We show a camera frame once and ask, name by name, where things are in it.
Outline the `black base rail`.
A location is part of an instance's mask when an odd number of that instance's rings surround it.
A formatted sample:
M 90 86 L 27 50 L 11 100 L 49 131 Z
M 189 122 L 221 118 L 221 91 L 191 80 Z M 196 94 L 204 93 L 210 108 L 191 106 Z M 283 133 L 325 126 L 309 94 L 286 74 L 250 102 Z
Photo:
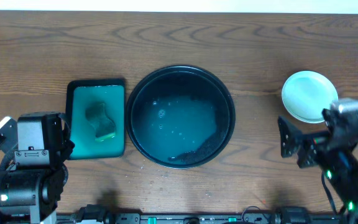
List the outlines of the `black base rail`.
M 251 206 L 242 213 L 112 213 L 100 205 L 87 205 L 76 213 L 60 214 L 56 224 L 341 224 L 343 215 L 312 214 L 303 207 L 280 207 L 273 212 Z

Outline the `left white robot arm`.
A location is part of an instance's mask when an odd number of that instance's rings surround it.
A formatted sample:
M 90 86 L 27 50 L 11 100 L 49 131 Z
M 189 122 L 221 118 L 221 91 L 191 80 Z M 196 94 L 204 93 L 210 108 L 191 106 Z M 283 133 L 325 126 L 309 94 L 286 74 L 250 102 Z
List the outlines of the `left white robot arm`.
M 53 223 L 68 179 L 74 143 L 64 113 L 5 117 L 0 122 L 0 223 Z

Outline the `rectangular green water tray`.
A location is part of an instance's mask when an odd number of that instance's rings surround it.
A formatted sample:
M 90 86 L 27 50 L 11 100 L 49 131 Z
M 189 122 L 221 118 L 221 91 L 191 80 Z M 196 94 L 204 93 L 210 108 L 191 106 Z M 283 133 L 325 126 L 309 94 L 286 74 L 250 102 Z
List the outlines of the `rectangular green water tray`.
M 104 103 L 106 114 L 116 124 L 116 135 L 95 141 L 93 127 L 85 118 L 85 110 Z M 75 80 L 67 86 L 66 114 L 70 122 L 70 140 L 75 147 L 71 160 L 120 157 L 125 149 L 124 134 L 125 83 L 123 79 Z

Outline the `green scrubbing sponge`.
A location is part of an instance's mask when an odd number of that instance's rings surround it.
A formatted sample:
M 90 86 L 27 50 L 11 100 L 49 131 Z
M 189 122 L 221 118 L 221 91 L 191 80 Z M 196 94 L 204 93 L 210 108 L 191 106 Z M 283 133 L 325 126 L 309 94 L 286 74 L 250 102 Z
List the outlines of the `green scrubbing sponge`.
M 85 118 L 93 127 L 95 141 L 101 142 L 116 135 L 116 124 L 106 114 L 104 103 L 95 103 L 85 110 Z

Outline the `round black serving tray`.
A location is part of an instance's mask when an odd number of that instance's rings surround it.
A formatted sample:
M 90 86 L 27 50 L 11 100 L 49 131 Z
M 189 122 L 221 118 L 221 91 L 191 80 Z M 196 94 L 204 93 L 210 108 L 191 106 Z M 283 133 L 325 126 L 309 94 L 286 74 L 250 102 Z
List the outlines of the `round black serving tray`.
M 201 166 L 228 144 L 234 102 L 213 73 L 191 65 L 160 68 L 135 86 L 126 106 L 127 133 L 151 161 L 174 169 Z

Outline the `mint green plate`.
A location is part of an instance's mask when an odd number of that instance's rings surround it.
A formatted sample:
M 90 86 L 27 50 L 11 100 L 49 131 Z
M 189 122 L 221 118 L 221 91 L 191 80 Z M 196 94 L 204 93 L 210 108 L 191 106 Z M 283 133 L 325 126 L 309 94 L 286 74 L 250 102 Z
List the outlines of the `mint green plate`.
M 331 81 L 314 71 L 300 71 L 291 75 L 282 87 L 282 102 L 294 118 L 305 123 L 322 123 L 322 111 L 338 100 Z

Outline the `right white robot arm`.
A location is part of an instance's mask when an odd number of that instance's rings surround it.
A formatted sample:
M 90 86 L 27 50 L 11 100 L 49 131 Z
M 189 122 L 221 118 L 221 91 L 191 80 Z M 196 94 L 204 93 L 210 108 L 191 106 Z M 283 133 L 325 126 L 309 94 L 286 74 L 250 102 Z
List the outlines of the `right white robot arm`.
M 349 223 L 358 223 L 358 110 L 324 109 L 325 131 L 305 134 L 283 116 L 278 117 L 281 156 L 296 155 L 301 169 L 318 166 L 343 202 Z

